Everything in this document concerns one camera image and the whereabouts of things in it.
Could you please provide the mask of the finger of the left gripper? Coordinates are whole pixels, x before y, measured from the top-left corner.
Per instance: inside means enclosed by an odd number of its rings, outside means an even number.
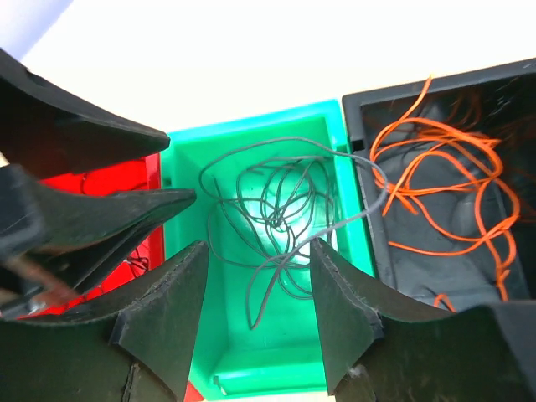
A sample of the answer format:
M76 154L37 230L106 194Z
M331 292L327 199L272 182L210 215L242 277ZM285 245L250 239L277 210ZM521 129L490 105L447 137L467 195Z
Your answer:
M102 281L158 226L196 199L192 189L92 197L50 188L19 165L1 169L1 282L11 302L70 302Z
M1 154L34 176L92 171L169 143L163 131L95 106L1 53Z

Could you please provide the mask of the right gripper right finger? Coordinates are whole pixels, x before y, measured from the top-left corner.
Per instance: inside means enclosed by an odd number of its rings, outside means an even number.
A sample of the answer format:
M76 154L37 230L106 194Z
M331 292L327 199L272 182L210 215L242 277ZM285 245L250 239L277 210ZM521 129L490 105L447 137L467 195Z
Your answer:
M448 312L363 273L323 240L310 251L327 391L337 400L534 400L533 301Z

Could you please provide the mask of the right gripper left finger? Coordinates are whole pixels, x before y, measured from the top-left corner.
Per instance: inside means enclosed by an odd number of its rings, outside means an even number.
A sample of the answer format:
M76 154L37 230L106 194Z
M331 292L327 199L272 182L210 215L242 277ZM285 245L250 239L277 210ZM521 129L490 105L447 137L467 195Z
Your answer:
M2 321L2 400L183 400L208 267L195 241L62 315Z

